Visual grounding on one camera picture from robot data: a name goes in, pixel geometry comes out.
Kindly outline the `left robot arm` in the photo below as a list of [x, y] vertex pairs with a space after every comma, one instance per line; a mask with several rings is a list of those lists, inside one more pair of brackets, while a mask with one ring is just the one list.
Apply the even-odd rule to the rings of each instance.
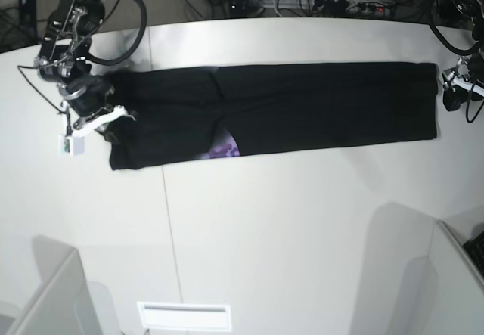
[[472, 23], [474, 44], [469, 48], [456, 47], [440, 32], [432, 11], [437, 1], [428, 2], [428, 26], [443, 46], [458, 56], [457, 63], [442, 72], [442, 101], [448, 112], [459, 110], [464, 105], [466, 121], [473, 123], [483, 111], [483, 106], [479, 106], [474, 116], [470, 116], [471, 103], [483, 102], [483, 0], [444, 0], [449, 10]]

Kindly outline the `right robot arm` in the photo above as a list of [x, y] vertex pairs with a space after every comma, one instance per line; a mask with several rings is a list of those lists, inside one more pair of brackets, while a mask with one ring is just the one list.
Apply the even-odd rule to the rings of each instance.
[[119, 57], [106, 59], [90, 52], [92, 38], [110, 19], [102, 0], [60, 0], [48, 18], [34, 64], [39, 78], [54, 83], [62, 97], [55, 110], [64, 119], [62, 142], [73, 142], [97, 132], [111, 144], [118, 140], [112, 125], [118, 119], [135, 119], [136, 114], [113, 102], [114, 86], [103, 76], [92, 74], [92, 64], [113, 67], [129, 59], [138, 49], [147, 28], [143, 0], [132, 0], [140, 11], [140, 27], [134, 42]]

